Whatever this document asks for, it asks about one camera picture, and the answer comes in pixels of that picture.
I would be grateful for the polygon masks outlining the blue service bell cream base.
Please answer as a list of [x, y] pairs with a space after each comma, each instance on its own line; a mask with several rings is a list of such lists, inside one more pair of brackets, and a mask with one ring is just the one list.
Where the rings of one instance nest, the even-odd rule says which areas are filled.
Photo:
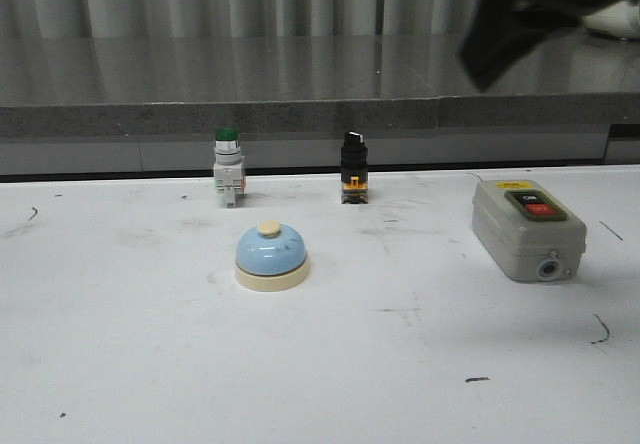
[[310, 260], [301, 234], [277, 220], [249, 229], [235, 253], [237, 281], [250, 290], [278, 292], [301, 284], [310, 271]]

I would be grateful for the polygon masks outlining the white object on counter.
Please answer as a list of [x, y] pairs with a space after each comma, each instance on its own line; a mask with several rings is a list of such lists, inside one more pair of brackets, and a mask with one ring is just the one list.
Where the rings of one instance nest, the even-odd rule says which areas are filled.
[[624, 0], [582, 18], [583, 26], [591, 32], [613, 38], [639, 39], [639, 1]]

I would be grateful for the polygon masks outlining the grey stone counter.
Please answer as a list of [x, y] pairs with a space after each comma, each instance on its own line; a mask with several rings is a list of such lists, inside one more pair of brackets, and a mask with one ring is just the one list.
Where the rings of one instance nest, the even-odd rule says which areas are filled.
[[1, 173], [204, 174], [225, 126], [256, 173], [334, 168], [349, 130], [376, 169], [638, 162], [637, 43], [564, 35], [483, 92], [460, 41], [5, 39]]

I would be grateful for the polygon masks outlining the black yellow selector switch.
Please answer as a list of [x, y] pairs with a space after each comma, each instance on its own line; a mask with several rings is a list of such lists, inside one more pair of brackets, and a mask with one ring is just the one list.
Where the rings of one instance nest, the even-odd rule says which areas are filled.
[[341, 147], [341, 202], [368, 202], [368, 149], [362, 134], [349, 131]]

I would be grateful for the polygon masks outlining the grey on off switch box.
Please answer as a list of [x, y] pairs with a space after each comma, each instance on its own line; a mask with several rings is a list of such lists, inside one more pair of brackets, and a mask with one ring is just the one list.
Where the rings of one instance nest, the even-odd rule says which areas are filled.
[[586, 249], [584, 222], [533, 180], [484, 180], [472, 228], [503, 273], [519, 282], [573, 278]]

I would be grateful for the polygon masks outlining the green white pushbutton switch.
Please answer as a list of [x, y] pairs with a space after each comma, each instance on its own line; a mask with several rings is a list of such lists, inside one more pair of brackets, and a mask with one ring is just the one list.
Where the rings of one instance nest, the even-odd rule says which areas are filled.
[[239, 133], [231, 127], [216, 131], [214, 142], [213, 177], [217, 192], [225, 207], [235, 208], [244, 195], [246, 173]]

